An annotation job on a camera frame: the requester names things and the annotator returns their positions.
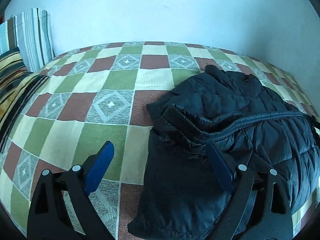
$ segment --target black puffer jacket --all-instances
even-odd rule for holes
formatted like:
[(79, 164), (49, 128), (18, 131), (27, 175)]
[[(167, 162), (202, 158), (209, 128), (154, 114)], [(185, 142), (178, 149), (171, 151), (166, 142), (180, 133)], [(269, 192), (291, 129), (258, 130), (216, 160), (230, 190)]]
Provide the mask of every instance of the black puffer jacket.
[[(147, 105), (154, 121), (138, 215), (128, 231), (144, 239), (204, 239), (230, 198), (210, 168), (205, 143), (254, 171), (276, 169), (292, 213), (320, 175), (315, 120), (253, 75), (213, 65)], [(249, 201), (252, 210), (255, 195)], [(242, 231), (251, 210), (245, 213)]]

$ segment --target metal bolt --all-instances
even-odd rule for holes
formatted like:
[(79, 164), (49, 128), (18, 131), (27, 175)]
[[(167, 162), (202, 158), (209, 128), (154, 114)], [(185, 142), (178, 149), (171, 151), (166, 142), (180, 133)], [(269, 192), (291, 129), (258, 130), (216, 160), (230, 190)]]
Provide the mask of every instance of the metal bolt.
[(246, 171), (246, 170), (247, 170), (247, 166), (245, 166), (244, 164), (240, 164), (240, 165), (238, 166), (238, 168), (239, 168), (239, 170), (241, 170), (241, 171)]
[(73, 171), (79, 171), (80, 169), (81, 169), (80, 165), (75, 165), (75, 166), (72, 167)]
[(47, 176), (49, 174), (49, 172), (50, 172), (49, 170), (44, 170), (44, 171), (42, 171), (42, 175)]
[(271, 169), (271, 170), (270, 170), (270, 173), (271, 173), (272, 175), (277, 175), (277, 174), (278, 174), (277, 171), (274, 170), (274, 169)]

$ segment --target pillow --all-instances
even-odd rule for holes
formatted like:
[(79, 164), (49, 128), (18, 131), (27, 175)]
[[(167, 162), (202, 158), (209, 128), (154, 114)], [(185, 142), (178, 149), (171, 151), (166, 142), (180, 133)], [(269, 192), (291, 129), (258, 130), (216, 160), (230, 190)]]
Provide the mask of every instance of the pillow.
[(39, 71), (54, 58), (50, 15), (33, 8), (0, 25), (0, 54), (19, 47), (28, 71)]
[(19, 48), (0, 56), (0, 153), (22, 108), (48, 78), (27, 71)]

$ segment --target wall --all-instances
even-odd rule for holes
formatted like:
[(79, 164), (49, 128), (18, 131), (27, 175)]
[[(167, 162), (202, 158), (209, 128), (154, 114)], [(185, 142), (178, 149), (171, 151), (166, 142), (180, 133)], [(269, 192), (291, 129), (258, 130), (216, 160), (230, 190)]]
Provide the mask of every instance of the wall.
[(308, 0), (12, 0), (51, 14), (56, 54), (120, 41), (175, 41), (237, 51), (291, 72), (320, 112), (320, 19)]

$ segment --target bedsheet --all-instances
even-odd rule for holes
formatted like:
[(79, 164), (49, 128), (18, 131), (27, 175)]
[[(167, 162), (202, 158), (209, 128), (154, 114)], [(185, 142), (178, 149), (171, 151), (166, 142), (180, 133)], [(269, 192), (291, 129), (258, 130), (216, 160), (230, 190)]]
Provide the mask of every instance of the bedsheet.
[[(26, 235), (29, 205), (42, 170), (61, 172), (82, 164), (109, 140), (115, 156), (89, 198), (116, 239), (136, 239), (127, 224), (136, 214), (153, 125), (146, 104), (208, 64), (253, 74), (286, 102), (318, 116), (292, 75), (233, 51), (154, 41), (69, 51), (42, 70), (51, 78), (19, 115), (0, 155), (0, 201), (20, 231)], [(68, 194), (64, 197), (74, 228), (82, 232)], [(292, 216), (294, 234), (319, 201), (318, 186)]]

